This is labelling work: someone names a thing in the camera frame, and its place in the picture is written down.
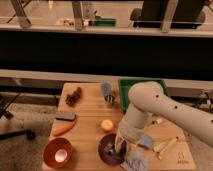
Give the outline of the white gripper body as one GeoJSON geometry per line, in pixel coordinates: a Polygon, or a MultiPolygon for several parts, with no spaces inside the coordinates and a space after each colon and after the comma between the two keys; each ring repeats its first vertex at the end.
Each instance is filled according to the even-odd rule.
{"type": "Polygon", "coordinates": [[[134,127],[119,127],[115,138],[115,151],[119,153],[123,142],[126,142],[126,153],[137,146],[139,139],[144,135],[144,131],[134,127]]]}

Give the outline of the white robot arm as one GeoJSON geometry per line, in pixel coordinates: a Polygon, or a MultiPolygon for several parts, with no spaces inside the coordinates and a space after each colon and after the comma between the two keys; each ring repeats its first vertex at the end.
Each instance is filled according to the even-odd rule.
{"type": "Polygon", "coordinates": [[[159,83],[136,83],[129,89],[128,98],[128,109],[118,125],[117,151],[121,146],[119,139],[128,143],[139,141],[144,135],[149,113],[164,117],[213,147],[213,115],[172,100],[163,93],[159,83]]]}

